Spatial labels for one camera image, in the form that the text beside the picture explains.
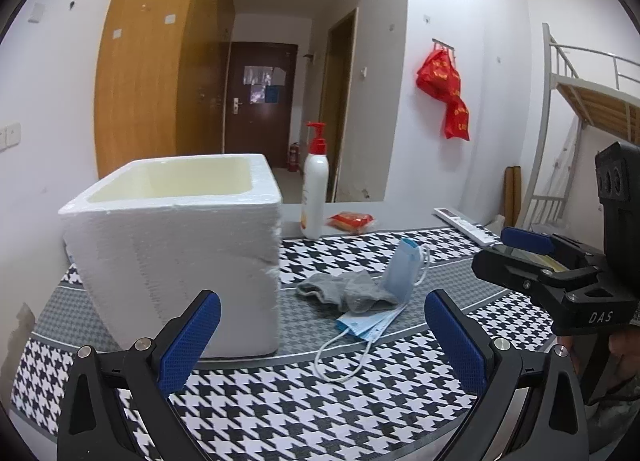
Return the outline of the person right hand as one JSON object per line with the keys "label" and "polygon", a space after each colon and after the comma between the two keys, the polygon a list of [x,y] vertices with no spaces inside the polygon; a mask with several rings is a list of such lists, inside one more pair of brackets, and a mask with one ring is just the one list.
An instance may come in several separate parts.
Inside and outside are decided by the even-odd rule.
{"label": "person right hand", "polygon": [[639,375],[638,327],[587,329],[553,323],[551,329],[568,350],[586,406],[630,397],[624,392]]}

